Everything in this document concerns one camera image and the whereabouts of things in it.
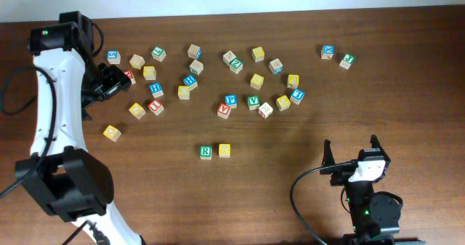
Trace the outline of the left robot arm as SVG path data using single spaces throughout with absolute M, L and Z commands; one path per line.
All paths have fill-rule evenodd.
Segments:
M 96 244 L 143 244 L 115 205 L 109 168 L 84 141 L 86 108 L 131 86 L 117 66 L 95 64 L 95 28 L 75 11 L 31 31 L 37 124 L 31 156 L 15 164 L 15 176 L 44 212 L 81 227 Z

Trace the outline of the green R block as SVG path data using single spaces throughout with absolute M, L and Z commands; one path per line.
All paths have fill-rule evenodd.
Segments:
M 201 146 L 200 151 L 199 151 L 199 157 L 202 160 L 211 160 L 212 159 L 212 147 Z

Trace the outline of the yellow S block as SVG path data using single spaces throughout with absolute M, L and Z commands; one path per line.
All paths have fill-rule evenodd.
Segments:
M 220 143 L 219 144 L 219 157 L 220 158 L 229 158 L 231 156 L 231 144 L 229 143 Z

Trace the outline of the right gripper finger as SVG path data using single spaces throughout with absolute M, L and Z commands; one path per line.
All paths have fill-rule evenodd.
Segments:
M 371 135 L 370 144 L 371 144 L 371 148 L 370 148 L 371 153 L 385 154 L 385 151 L 382 148 L 381 143 L 379 142 L 379 139 L 375 134 Z
M 333 166 L 335 164 L 333 153 L 331 150 L 331 141 L 324 140 L 323 146 L 323 160 L 322 160 L 322 167 Z

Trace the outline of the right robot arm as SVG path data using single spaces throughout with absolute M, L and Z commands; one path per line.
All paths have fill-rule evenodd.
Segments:
M 331 151 L 331 141 L 324 141 L 322 174 L 331 176 L 331 186 L 342 186 L 352 220 L 353 234 L 345 234 L 343 244 L 425 244 L 417 238 L 396 239 L 400 232 L 403 200 L 389 192 L 373 189 L 385 177 L 391 159 L 376 135 L 371 147 L 359 151 L 358 157 L 337 164 Z

